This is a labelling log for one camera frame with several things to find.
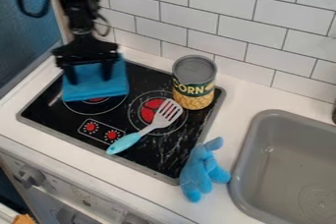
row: white countertop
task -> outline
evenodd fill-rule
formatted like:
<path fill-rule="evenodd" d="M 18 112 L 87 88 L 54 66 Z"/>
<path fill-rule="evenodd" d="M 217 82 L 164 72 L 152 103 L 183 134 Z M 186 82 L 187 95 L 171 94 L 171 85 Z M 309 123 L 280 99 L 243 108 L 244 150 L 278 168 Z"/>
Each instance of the white countertop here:
<path fill-rule="evenodd" d="M 127 48 L 122 50 L 127 59 L 165 71 L 171 70 L 173 62 L 170 60 Z M 160 214 L 160 218 L 165 223 L 260 223 L 242 213 L 234 205 L 226 186 L 216 185 L 213 192 L 204 196 L 201 202 L 189 203 L 178 187 L 172 187 L 18 122 L 16 114 L 59 73 L 60 71 L 53 64 L 53 58 L 50 58 L 0 101 L 0 135 L 19 143 L 21 148 L 23 145 L 27 146 L 95 177 L 91 181 L 93 185 L 94 180 L 100 180 L 96 182 L 97 184 L 102 181 L 105 186 L 114 185 L 118 192 L 113 191 L 115 193 L 113 195 L 111 188 L 111 191 L 106 194 L 114 198 L 119 197 L 125 203 L 135 204 L 135 201 L 131 202 L 131 200 L 137 200 L 135 196 L 139 196 L 143 203 L 138 205 L 138 209 L 147 213 Z M 219 164 L 226 169 L 231 169 L 233 166 L 249 124 L 260 111 L 281 109 L 332 124 L 332 105 L 330 104 L 224 75 L 218 75 L 217 85 L 226 89 L 227 97 L 207 139 L 211 140 L 217 136 L 224 138 L 224 146 L 215 152 L 215 156 Z M 7 151 L 18 152 L 14 144 L 3 142 L 0 146 Z M 160 205 L 176 214 L 167 213 L 169 211 L 159 213 L 154 205 Z"/>

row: sink basin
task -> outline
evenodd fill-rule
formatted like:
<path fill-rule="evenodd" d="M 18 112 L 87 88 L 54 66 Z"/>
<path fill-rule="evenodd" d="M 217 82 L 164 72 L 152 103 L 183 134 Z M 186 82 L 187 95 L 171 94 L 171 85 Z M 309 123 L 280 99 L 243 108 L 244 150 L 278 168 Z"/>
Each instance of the sink basin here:
<path fill-rule="evenodd" d="M 229 191 L 271 224 L 336 223 L 336 127 L 279 110 L 256 115 Z"/>

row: blue wall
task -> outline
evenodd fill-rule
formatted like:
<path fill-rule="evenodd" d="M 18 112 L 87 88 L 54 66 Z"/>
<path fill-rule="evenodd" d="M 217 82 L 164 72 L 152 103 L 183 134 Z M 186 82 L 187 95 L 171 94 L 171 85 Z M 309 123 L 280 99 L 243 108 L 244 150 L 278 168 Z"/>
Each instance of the blue wall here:
<path fill-rule="evenodd" d="M 27 3 L 36 11 L 42 0 Z M 46 17 L 34 19 L 21 14 L 15 0 L 0 0 L 0 88 L 58 40 L 52 9 Z"/>

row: black stovetop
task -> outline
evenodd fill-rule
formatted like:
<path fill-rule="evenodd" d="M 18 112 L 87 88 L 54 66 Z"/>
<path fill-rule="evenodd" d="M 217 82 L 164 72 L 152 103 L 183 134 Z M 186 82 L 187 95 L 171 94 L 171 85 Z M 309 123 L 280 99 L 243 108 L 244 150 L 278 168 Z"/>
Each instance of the black stovetop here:
<path fill-rule="evenodd" d="M 105 150 L 123 135 L 147 126 L 155 109 L 172 96 L 171 75 L 133 63 L 127 63 L 127 69 L 128 96 L 64 102 L 57 99 L 62 87 L 59 78 L 21 113 L 28 119 L 23 122 L 33 121 L 49 134 L 58 132 Z M 155 130 L 118 156 L 177 179 L 190 151 L 204 138 L 224 96 L 225 92 L 217 88 L 212 105 L 198 111 L 185 110 L 172 126 Z"/>

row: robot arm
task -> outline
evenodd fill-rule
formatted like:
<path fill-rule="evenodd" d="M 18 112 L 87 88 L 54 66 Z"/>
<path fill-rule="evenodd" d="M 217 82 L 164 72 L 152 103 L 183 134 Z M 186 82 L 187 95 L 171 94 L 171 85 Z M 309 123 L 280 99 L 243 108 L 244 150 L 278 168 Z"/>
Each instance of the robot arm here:
<path fill-rule="evenodd" d="M 50 0 L 44 0 L 42 8 L 37 13 L 29 12 L 24 0 L 17 0 L 20 10 L 34 18 L 46 15 Z M 56 57 L 56 65 L 64 70 L 71 84 L 77 84 L 75 66 L 82 64 L 101 64 L 101 73 L 106 81 L 111 78 L 112 67 L 118 60 L 118 45 L 104 42 L 93 37 L 94 20 L 100 18 L 99 0 L 60 0 L 65 15 L 69 18 L 69 29 L 74 35 L 74 40 L 67 45 L 56 48 L 53 54 Z"/>

